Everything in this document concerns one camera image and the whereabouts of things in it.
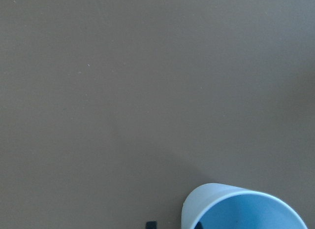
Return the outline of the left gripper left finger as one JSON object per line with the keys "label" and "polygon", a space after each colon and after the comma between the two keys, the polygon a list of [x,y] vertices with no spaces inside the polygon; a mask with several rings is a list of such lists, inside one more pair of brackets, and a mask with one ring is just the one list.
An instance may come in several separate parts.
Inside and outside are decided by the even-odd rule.
{"label": "left gripper left finger", "polygon": [[146,229],[157,229],[157,222],[156,221],[146,222]]}

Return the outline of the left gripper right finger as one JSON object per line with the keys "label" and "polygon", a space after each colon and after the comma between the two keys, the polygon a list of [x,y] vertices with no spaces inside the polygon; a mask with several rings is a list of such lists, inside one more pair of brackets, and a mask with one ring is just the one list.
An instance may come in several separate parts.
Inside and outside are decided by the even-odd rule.
{"label": "left gripper right finger", "polygon": [[195,225],[194,229],[203,229],[202,223],[201,223],[201,222],[198,222],[198,223]]}

